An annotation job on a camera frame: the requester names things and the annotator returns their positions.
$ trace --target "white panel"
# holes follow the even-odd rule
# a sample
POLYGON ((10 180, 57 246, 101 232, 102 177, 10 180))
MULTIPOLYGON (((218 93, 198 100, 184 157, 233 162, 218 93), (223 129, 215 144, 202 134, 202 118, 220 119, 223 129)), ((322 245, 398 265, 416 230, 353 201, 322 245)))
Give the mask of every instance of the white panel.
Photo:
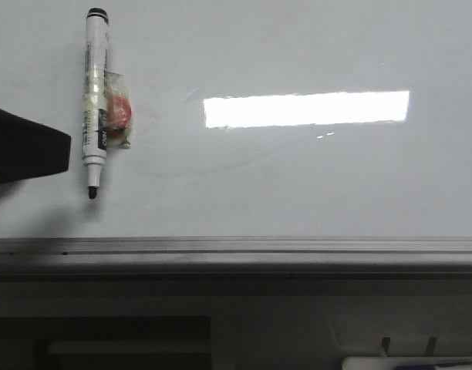
POLYGON ((0 187, 0 237, 472 237, 472 1, 0 0, 0 107, 73 138, 69 172, 0 187), (136 134, 90 201, 93 6, 136 134), (206 99, 367 92, 409 92, 405 119, 205 122, 206 99))

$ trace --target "gray surface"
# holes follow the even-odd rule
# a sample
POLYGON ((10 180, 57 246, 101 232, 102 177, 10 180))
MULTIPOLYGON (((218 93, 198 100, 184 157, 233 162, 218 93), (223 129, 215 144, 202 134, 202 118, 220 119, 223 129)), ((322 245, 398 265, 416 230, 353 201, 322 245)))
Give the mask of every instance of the gray surface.
POLYGON ((472 1, 0 0, 0 107, 73 138, 68 173, 0 187, 0 237, 472 237, 472 1), (90 6, 137 130, 95 202, 90 6), (211 97, 397 90, 405 123, 205 128, 211 97))

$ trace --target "black object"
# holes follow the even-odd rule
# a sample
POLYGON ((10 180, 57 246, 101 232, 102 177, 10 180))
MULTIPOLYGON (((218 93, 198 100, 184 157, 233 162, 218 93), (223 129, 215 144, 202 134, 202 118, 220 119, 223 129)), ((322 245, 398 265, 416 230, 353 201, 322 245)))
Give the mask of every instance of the black object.
POLYGON ((96 199, 97 187, 89 187, 89 199, 96 199))
POLYGON ((0 183, 67 171, 71 140, 0 109, 0 183))
MULTIPOLYGON (((35 370, 211 369, 207 316, 2 318, 0 342, 15 340, 33 344, 35 370)), ((0 361, 12 356, 2 346, 0 361)))
POLYGON ((107 18, 106 11, 104 9, 101 9, 101 8, 91 8, 89 10, 89 13, 87 14, 87 18, 89 18, 89 17, 100 17, 100 18, 104 19, 106 24, 110 23, 109 19, 107 18))

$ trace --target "marker barrel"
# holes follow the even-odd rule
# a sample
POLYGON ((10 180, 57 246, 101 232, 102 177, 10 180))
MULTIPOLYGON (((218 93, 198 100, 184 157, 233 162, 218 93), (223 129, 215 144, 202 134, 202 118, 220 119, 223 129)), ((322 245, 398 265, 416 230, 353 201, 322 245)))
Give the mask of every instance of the marker barrel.
POLYGON ((99 187, 106 162, 106 70, 109 21, 102 9, 92 8, 86 19, 85 85, 83 94, 83 162, 88 187, 99 187))

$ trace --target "black marker cap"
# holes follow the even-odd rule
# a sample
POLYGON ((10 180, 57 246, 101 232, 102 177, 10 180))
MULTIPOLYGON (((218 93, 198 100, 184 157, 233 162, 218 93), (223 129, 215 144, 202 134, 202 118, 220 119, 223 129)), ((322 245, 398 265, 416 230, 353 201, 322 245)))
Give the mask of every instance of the black marker cap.
POLYGON ((106 22, 106 24, 109 24, 110 23, 110 20, 107 18, 107 13, 104 9, 101 9, 101 8, 91 8, 89 10, 89 13, 87 13, 87 18, 89 17, 100 17, 102 19, 104 19, 104 22, 106 22))

